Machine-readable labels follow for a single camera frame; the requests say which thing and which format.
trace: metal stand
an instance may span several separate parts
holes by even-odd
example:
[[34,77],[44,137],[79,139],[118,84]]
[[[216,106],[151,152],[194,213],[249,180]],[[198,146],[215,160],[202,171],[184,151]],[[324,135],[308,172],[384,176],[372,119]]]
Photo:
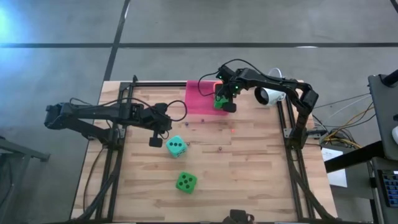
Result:
[[18,160],[19,165],[16,172],[10,172],[11,176],[9,178],[11,185],[7,191],[7,194],[5,195],[5,201],[2,207],[0,207],[0,223],[4,223],[6,221],[6,216],[10,214],[9,210],[14,205],[16,195],[25,176],[30,158],[38,158],[40,161],[45,162],[48,161],[50,154],[41,153],[36,150],[29,149],[28,147],[20,146],[18,144],[9,142],[4,138],[0,138],[0,153],[2,156],[5,156],[4,160],[15,159]]

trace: white camera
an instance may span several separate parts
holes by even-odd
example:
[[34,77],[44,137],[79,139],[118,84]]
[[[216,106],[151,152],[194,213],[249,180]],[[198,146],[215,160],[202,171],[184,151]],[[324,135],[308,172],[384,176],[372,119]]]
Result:
[[262,105],[272,106],[275,105],[276,102],[284,100],[286,97],[286,93],[257,87],[254,90],[254,96],[256,97],[257,101]]

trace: white paper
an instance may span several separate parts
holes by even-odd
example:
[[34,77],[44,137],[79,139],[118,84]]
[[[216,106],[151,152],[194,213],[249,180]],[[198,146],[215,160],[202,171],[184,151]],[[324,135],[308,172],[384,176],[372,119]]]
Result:
[[[323,161],[328,161],[329,159],[332,159],[334,157],[338,157],[341,155],[343,155],[343,152],[341,152],[341,151],[327,149],[327,148],[322,149]],[[346,170],[345,169],[341,169],[341,170],[329,173],[328,179],[329,179],[329,184],[331,184],[331,185],[347,187],[347,178],[346,178]]]

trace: teal dice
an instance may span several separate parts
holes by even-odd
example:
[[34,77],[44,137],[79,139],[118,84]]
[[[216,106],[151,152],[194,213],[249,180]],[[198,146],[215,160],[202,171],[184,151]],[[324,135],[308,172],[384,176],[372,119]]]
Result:
[[187,194],[192,194],[195,185],[197,184],[197,177],[187,172],[181,172],[178,177],[175,187]]
[[180,136],[170,138],[167,141],[166,146],[174,158],[181,156],[181,154],[187,150],[187,145]]

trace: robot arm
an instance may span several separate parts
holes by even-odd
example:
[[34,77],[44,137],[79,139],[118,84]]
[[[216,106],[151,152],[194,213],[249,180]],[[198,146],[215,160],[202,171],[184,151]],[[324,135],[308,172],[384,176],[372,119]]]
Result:
[[[216,95],[229,99],[229,102],[223,105],[223,109],[230,113],[236,111],[233,98],[240,94],[242,89],[248,90],[252,87],[258,87],[286,93],[298,111],[297,122],[290,133],[287,146],[292,149],[302,149],[304,147],[305,141],[307,140],[307,129],[305,125],[308,116],[318,100],[318,94],[312,90],[311,85],[308,83],[300,83],[294,79],[287,80],[285,78],[271,77],[249,68],[237,69],[234,72],[226,65],[223,65],[219,69],[216,77],[223,81],[223,87]],[[303,91],[300,97],[296,89]]]
[[103,129],[80,119],[105,119],[113,123],[135,126],[154,131],[149,146],[162,147],[163,134],[172,129],[172,120],[165,114],[166,103],[156,103],[144,109],[140,103],[115,103],[110,106],[75,105],[59,103],[47,106],[44,125],[49,129],[71,129],[81,133],[87,139],[96,138],[103,144],[111,144],[114,135],[112,129]]

